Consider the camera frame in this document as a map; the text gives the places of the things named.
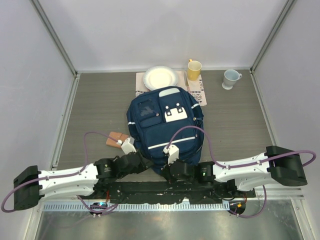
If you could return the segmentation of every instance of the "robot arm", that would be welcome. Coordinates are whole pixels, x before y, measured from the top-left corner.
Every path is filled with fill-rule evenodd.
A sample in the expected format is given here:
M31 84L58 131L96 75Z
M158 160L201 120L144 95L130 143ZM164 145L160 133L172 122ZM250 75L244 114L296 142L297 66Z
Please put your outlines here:
M170 149L174 150L174 154L170 155L170 151L168 151L169 164L163 170L163 176L169 182L147 182L143 189L138 189L138 187L142 187L142 184L139 185L138 183L136 185L137 189L135 188L133 193L131 182L120 183L115 181L128 174L139 174L150 168L153 163L145 159L139 151L136 151L132 140L126 140L122 145L126 155L100 159L87 165L81 172L80 167L58 171L38 171L37 166L28 167L14 180L14 187L30 180L42 177L46 177L46 179L18 189L14 193L14 209L25 210L36 206L39 201L51 199L65 199L75 196L96 198L96 196L102 196L100 193L105 194L106 191L111 191L111 189L116 191L115 194L112 193L113 198L111 199L116 203L121 203L124 199L132 197L132 201L139 203L154 201L155 203L170 204L177 202L176 199L173 199L175 196L179 201L184 196L193 196L194 199L198 199L198 196L200 199L203 199L204 196L210 198L211 191L218 188L223 188L228 195L231 193L232 196L239 196L239 194L241 196L241 192L249 192L254 187L269 183L278 182L284 186L303 186L307 184L298 154L260 163L260 161L270 157L292 152L289 149L270 146L266 148L266 152L253 157L218 162L222 166L256 163L252 166L230 168L218 166L212 161L200 162L197 166L191 166L176 159L177 149L173 146ZM73 176L50 178L76 172L79 173Z

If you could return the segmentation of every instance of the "placemat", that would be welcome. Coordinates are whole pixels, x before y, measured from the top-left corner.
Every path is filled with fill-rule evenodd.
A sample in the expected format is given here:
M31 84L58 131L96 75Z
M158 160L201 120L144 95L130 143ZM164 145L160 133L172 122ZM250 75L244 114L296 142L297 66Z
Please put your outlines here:
M181 87L184 90L188 91L194 98L197 100L200 106L207 105L204 83L202 81L201 74L199 75L196 81L190 81L187 79L185 71L176 71L178 75L177 87ZM137 72L135 76L135 96L149 92L150 90L146 88L143 76L144 72Z

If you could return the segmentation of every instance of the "backpack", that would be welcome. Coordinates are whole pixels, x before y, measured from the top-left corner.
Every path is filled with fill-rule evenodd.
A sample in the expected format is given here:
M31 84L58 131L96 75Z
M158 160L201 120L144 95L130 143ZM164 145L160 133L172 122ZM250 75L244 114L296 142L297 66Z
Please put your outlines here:
M153 170L161 174L168 164L163 149L180 128L197 126L204 129L204 115L195 98L177 86L143 93L132 100L126 113L134 147L153 161ZM172 144L179 148L179 160L197 165L201 158L204 134L195 128L181 131Z

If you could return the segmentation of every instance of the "white wall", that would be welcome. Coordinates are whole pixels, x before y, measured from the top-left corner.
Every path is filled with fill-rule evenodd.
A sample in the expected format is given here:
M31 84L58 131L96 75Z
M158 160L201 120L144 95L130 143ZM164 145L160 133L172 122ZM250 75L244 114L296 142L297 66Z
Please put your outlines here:
M48 169L73 77L28 0L0 1L0 33L2 201L27 166ZM30 212L0 211L0 238L22 240Z
M40 0L80 71L251 67L286 0Z
M314 226L320 226L319 9L319 0L298 0L256 71L278 143L318 154L304 169L308 185L303 192Z

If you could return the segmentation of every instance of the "plate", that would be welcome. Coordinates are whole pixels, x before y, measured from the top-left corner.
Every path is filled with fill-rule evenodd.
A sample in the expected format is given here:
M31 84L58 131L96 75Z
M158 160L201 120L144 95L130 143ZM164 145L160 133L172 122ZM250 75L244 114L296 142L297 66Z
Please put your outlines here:
M178 75L167 66L154 66L143 75L144 85L152 90L175 86L178 83Z

